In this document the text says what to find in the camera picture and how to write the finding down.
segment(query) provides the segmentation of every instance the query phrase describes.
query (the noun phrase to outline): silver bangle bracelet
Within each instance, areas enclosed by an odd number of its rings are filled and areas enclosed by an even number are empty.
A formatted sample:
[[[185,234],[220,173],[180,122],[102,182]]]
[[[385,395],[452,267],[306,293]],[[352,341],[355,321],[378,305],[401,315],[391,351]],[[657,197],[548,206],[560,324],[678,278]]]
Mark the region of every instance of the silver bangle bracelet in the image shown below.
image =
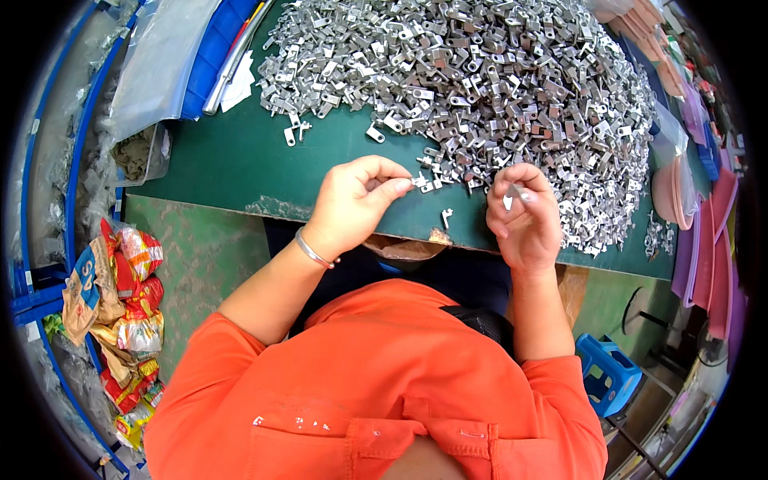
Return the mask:
[[[323,258],[321,258],[321,257],[320,257],[320,255],[318,255],[317,253],[315,253],[315,252],[314,252],[314,250],[312,250],[312,249],[310,248],[310,246],[306,244],[306,242],[304,241],[304,239],[301,237],[301,230],[304,230],[304,227],[301,227],[301,228],[299,228],[298,230],[296,230],[296,236],[295,236],[294,238],[296,238],[296,243],[298,243],[298,244],[299,244],[299,248],[300,248],[300,249],[301,249],[301,250],[302,250],[304,253],[306,253],[306,255],[307,255],[309,258],[311,258],[312,260],[315,260],[317,263],[319,263],[320,265],[324,266],[325,268],[327,268],[327,269],[329,269],[329,270],[330,270],[330,269],[332,269],[333,267],[335,267],[335,266],[336,266],[336,263],[338,263],[338,262],[340,262],[340,261],[341,261],[341,259],[340,259],[340,258],[336,258],[336,259],[333,261],[333,263],[328,263],[328,262],[326,262],[325,260],[323,260]]]

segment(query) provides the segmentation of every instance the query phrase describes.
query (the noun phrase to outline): black bag strap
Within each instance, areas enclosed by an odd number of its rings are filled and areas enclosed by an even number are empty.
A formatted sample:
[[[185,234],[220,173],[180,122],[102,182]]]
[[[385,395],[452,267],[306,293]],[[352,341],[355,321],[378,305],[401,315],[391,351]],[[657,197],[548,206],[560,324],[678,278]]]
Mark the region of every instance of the black bag strap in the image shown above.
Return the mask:
[[[469,328],[498,343],[515,360],[512,347],[515,329],[502,315],[486,308],[468,308],[461,305],[441,306],[440,310],[450,313]]]

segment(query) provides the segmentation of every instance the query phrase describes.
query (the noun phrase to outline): right hand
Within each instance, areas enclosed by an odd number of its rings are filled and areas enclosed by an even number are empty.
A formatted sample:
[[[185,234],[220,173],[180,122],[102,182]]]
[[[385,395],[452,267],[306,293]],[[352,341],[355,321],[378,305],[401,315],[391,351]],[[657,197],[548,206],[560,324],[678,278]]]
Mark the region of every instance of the right hand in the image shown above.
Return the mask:
[[[509,184],[522,185],[528,201],[517,198],[508,212],[502,198]],[[558,202],[544,174],[531,164],[515,164],[496,174],[488,192],[485,222],[512,275],[536,276],[554,268],[562,229]]]

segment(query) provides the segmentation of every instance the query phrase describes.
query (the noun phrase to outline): shirt pocket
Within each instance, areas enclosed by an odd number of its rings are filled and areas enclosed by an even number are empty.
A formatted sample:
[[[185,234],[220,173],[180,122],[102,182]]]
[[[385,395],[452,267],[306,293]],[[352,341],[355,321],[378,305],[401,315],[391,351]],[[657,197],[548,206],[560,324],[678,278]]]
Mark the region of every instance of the shirt pocket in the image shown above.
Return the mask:
[[[245,478],[343,478],[344,441],[254,425]]]
[[[498,440],[498,468],[501,478],[563,478],[564,472],[559,465],[558,444],[554,440]]]

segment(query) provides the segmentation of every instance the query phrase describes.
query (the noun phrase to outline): fingernail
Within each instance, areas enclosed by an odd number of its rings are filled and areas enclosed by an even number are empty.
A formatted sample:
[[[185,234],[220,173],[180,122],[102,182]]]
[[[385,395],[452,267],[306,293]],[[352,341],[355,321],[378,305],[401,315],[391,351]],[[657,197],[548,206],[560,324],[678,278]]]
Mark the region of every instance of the fingernail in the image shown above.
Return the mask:
[[[398,179],[397,183],[395,184],[395,191],[400,197],[407,194],[412,188],[413,184],[407,178]]]
[[[537,200],[537,197],[535,193],[527,191],[520,195],[520,200],[523,200],[524,204],[532,204]]]

